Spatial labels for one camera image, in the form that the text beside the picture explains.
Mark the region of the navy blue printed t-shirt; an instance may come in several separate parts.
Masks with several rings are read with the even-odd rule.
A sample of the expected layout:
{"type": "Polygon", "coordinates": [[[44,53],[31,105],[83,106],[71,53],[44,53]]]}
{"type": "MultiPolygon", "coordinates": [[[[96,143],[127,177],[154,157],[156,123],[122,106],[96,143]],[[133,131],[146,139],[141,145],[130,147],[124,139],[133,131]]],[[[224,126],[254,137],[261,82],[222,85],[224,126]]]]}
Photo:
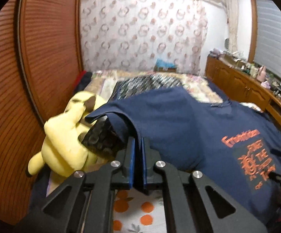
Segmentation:
{"type": "Polygon", "coordinates": [[[103,116],[122,141],[147,138],[163,161],[201,171],[262,223],[275,216],[281,191],[268,175],[281,174],[281,133],[264,113],[231,100],[200,103],[174,87],[113,100],[86,120],[103,116]]]}

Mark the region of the blue patterned garment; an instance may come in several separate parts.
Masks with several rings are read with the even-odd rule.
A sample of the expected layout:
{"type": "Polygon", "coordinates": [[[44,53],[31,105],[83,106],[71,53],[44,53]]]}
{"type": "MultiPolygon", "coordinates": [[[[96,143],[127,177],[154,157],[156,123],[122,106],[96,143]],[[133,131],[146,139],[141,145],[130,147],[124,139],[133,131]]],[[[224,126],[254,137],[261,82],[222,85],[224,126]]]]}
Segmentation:
{"type": "Polygon", "coordinates": [[[150,90],[182,87],[180,79],[161,74],[140,75],[116,83],[109,101],[126,99],[150,90]]]}

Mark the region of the red and dark clothes pile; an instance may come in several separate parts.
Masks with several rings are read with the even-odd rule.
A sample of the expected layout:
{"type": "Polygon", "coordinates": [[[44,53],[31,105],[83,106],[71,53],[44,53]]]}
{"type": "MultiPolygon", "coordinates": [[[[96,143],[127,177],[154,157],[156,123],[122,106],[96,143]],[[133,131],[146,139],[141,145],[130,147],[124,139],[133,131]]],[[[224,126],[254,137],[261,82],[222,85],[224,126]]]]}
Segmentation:
{"type": "Polygon", "coordinates": [[[73,88],[73,94],[83,91],[92,80],[92,72],[82,71],[76,78],[73,88]]]}

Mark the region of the yellow plush toy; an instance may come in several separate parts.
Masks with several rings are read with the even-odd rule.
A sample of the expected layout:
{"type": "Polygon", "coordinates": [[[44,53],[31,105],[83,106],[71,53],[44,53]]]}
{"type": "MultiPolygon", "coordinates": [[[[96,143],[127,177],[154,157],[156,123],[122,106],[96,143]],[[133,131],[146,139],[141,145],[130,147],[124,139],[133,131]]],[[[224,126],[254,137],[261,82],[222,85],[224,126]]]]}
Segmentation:
{"type": "Polygon", "coordinates": [[[106,104],[106,100],[88,91],[76,93],[63,113],[51,117],[44,124],[46,134],[41,151],[28,163],[28,173],[33,176],[47,165],[60,176],[68,177],[77,170],[89,171],[105,159],[96,156],[81,144],[78,137],[86,134],[92,124],[85,116],[106,104]]]}

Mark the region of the orange fruit print bedsheet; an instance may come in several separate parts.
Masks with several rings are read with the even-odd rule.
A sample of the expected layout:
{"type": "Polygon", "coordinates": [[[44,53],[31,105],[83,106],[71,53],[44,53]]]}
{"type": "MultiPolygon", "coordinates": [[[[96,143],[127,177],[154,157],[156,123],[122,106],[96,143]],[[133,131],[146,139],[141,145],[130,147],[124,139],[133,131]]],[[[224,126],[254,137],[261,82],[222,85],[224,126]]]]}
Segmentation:
{"type": "Polygon", "coordinates": [[[113,232],[167,232],[162,191],[117,190],[113,232]]]}

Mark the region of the long wooden sideboard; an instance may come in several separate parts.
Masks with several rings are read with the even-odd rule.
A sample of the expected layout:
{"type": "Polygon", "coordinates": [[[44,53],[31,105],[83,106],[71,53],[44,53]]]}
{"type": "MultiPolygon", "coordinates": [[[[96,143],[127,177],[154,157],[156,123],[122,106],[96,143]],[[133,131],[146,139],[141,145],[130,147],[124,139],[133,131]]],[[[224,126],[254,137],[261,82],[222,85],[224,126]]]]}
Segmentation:
{"type": "Polygon", "coordinates": [[[281,128],[281,101],[256,79],[211,56],[207,57],[205,76],[231,100],[256,104],[281,128]]]}

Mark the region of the pink piggy figurine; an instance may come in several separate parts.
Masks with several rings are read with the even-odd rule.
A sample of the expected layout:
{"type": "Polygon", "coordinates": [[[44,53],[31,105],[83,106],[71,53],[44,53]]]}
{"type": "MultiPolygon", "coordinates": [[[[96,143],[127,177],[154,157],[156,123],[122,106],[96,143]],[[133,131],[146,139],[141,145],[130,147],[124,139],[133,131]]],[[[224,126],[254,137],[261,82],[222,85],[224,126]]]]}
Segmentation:
{"type": "Polygon", "coordinates": [[[266,78],[266,67],[265,66],[262,66],[259,68],[258,70],[258,74],[257,74],[257,77],[256,79],[259,81],[259,82],[264,82],[265,81],[265,78],[266,78]]]}

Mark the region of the grey window blind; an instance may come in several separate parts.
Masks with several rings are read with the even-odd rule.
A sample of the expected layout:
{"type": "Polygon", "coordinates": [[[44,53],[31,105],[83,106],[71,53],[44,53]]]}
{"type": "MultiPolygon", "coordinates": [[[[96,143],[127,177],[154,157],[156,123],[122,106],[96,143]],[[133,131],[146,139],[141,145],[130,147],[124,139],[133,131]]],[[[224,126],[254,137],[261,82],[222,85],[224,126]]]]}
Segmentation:
{"type": "Polygon", "coordinates": [[[255,0],[257,42],[254,62],[281,77],[281,11],[272,0],[255,0]]]}

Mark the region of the floral beige quilt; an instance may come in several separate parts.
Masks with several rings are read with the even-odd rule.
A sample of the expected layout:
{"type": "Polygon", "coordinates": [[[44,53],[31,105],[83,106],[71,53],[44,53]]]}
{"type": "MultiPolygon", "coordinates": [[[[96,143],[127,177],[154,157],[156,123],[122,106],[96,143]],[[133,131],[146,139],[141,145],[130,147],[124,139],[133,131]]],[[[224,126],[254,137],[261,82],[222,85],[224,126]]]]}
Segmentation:
{"type": "Polygon", "coordinates": [[[220,103],[200,102],[182,85],[182,81],[177,77],[148,74],[130,77],[122,81],[110,81],[114,88],[110,93],[110,98],[105,99],[94,92],[98,86],[98,81],[102,78],[94,78],[85,88],[86,98],[96,97],[98,104],[97,115],[106,113],[121,113],[123,115],[144,114],[146,111],[154,114],[158,111],[174,111],[190,114],[192,112],[203,113],[211,111],[223,115],[232,115],[236,110],[255,111],[262,113],[257,108],[251,108],[242,103],[235,103],[230,100],[220,103]]]}

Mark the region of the blue topped cardboard box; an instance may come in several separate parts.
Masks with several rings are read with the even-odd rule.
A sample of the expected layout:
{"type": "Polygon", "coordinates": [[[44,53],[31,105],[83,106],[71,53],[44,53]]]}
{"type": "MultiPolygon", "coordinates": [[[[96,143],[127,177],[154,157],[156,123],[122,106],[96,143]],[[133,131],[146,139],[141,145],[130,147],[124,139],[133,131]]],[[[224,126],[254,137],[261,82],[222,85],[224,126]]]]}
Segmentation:
{"type": "Polygon", "coordinates": [[[162,59],[157,59],[156,64],[154,66],[154,71],[176,73],[177,67],[173,63],[165,62],[162,59]]]}

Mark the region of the brown louvered wardrobe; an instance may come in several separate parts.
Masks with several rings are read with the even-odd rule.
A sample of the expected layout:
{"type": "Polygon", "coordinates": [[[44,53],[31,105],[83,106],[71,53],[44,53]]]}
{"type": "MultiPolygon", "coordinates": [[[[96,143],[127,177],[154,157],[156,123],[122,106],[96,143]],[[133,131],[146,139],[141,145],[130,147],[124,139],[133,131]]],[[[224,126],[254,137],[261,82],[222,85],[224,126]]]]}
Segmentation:
{"type": "Polygon", "coordinates": [[[26,214],[44,122],[63,111],[83,70],[80,0],[0,0],[0,220],[26,214]]]}

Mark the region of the pink circle patterned curtain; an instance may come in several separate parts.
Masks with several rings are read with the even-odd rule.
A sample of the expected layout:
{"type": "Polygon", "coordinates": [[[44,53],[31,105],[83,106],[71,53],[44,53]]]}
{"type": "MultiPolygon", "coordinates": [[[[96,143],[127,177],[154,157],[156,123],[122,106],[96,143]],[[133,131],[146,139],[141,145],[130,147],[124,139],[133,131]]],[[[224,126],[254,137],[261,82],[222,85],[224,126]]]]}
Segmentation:
{"type": "Polygon", "coordinates": [[[200,73],[207,34],[201,0],[81,0],[87,70],[152,70],[157,61],[200,73]]]}

